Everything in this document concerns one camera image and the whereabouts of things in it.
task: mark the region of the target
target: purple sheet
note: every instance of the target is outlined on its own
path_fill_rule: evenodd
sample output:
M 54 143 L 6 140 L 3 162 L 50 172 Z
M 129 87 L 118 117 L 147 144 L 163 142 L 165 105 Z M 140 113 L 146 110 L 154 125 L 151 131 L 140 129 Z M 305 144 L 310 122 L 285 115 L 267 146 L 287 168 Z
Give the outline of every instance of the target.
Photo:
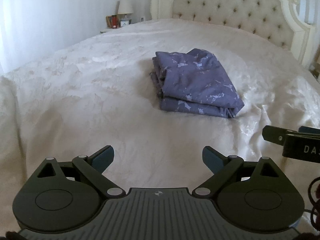
M 156 52 L 153 63 L 150 76 L 164 111 L 234 118 L 244 107 L 226 71 L 206 50 Z

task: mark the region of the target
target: crosshair logo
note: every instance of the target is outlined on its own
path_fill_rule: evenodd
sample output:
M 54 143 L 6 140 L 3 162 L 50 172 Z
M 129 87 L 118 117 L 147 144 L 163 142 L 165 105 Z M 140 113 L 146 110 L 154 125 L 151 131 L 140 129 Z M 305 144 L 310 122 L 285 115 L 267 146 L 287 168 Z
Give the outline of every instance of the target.
M 158 196 L 158 197 L 160 197 L 162 194 L 163 194 L 163 192 L 161 192 L 161 191 L 155 192 L 155 195 Z

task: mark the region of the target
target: white headboard frame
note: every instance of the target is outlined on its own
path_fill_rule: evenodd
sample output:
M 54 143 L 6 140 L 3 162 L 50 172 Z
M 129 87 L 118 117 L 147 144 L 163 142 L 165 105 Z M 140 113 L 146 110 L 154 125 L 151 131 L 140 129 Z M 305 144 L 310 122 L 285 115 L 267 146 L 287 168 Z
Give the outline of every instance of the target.
M 151 0 L 152 19 L 173 18 L 174 1 L 175 0 Z M 281 2 L 284 19 L 293 32 L 290 51 L 303 67 L 308 68 L 313 60 L 313 36 L 316 32 L 316 28 L 299 20 L 296 9 L 297 4 L 299 3 L 298 0 L 279 1 Z

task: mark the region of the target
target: wrinkled fabric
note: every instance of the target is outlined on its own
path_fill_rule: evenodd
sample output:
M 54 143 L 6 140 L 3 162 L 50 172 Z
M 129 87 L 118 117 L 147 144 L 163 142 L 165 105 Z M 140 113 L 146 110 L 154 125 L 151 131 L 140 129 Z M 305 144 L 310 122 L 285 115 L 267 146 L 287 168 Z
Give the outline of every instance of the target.
M 169 112 L 234 118 L 244 107 L 230 78 L 212 53 L 193 49 L 187 54 L 156 52 L 151 79 Z
M 228 73 L 245 103 L 235 119 L 159 109 L 149 76 L 152 57 L 156 51 L 193 48 L 212 52 Z M 202 161 L 203 148 L 211 146 L 246 161 L 271 157 L 312 208 L 307 190 L 320 177 L 320 165 L 283 158 L 282 147 L 265 142 L 262 129 L 320 128 L 320 85 L 290 52 L 257 35 L 183 20 L 143 22 L 92 37 L 5 77 L 0 235 L 19 231 L 14 195 L 45 158 L 69 162 L 105 145 L 113 146 L 115 159 L 103 174 L 126 192 L 130 187 L 192 192 L 212 176 Z M 309 221 L 305 213 L 298 230 L 313 232 Z

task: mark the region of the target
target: triangular cutout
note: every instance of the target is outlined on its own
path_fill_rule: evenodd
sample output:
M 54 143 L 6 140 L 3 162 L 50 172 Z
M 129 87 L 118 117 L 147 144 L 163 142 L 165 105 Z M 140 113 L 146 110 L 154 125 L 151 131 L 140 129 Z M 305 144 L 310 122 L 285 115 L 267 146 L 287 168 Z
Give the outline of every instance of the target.
M 276 171 L 272 168 L 272 166 L 269 163 L 265 163 L 263 165 L 263 168 L 261 170 L 261 176 L 275 177 L 275 178 L 279 177 L 279 175 L 276 173 Z
M 47 163 L 42 171 L 39 173 L 38 178 L 45 178 L 45 177 L 53 177 L 56 176 L 54 168 L 51 163 Z

